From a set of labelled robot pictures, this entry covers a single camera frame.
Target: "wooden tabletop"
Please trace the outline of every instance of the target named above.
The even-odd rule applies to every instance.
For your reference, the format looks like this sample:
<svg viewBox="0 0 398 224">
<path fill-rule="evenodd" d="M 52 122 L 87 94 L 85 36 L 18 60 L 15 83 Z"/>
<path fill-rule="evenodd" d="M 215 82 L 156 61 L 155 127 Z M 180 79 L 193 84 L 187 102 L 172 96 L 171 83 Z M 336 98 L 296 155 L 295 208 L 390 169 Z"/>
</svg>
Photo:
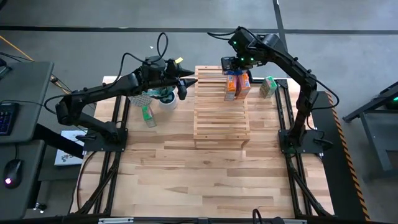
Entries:
<svg viewBox="0 0 398 224">
<path fill-rule="evenodd" d="M 114 79 L 104 77 L 104 82 Z M 300 88 L 291 79 L 288 83 L 296 113 Z M 285 105 L 283 91 L 281 97 Z M 110 121 L 114 101 L 98 102 L 95 118 Z M 260 98 L 259 85 L 252 85 L 247 101 L 251 140 L 244 149 L 231 145 L 228 150 L 195 149 L 193 87 L 174 111 L 162 111 L 159 102 L 152 101 L 154 128 L 147 127 L 140 108 L 131 106 L 129 138 L 119 166 L 112 216 L 251 218 L 252 210 L 258 208 L 263 217 L 294 217 L 285 158 L 277 137 L 280 127 L 275 97 Z M 98 185 L 103 157 L 102 152 L 94 155 L 81 177 L 81 204 Z M 326 211 L 333 213 L 321 160 L 310 154 L 302 157 L 308 188 Z M 108 187 L 104 192 L 102 207 Z M 298 195 L 304 212 L 301 190 Z M 71 212 L 75 210 L 76 200 Z"/>
</svg>

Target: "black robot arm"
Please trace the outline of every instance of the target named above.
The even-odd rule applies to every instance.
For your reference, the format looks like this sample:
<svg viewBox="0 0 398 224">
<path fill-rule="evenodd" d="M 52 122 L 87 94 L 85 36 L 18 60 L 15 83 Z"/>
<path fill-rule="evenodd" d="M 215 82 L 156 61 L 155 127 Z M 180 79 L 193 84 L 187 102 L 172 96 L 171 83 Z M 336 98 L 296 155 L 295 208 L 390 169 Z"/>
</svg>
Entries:
<svg viewBox="0 0 398 224">
<path fill-rule="evenodd" d="M 157 56 L 147 58 L 139 68 L 114 83 L 103 83 L 101 86 L 84 88 L 64 96 L 55 106 L 58 122 L 68 126 L 83 126 L 100 133 L 106 142 L 118 142 L 119 132 L 115 122 L 102 122 L 82 113 L 82 109 L 87 104 L 115 96 L 136 96 L 148 89 L 168 86 L 176 86 L 178 97 L 180 100 L 184 100 L 187 95 L 187 88 L 193 85 L 196 80 L 180 78 L 193 75 L 194 72 L 183 69 L 173 59 L 156 60 Z"/>
<path fill-rule="evenodd" d="M 318 96 L 316 76 L 304 68 L 297 61 L 298 58 L 293 58 L 286 52 L 282 41 L 275 34 L 254 35 L 246 28 L 238 27 L 228 43 L 236 51 L 236 57 L 222 58 L 223 70 L 246 70 L 273 62 L 300 85 L 296 102 L 297 116 L 289 129 L 287 141 L 293 147 L 301 146 L 306 133 L 305 120 L 310 116 Z"/>
</svg>

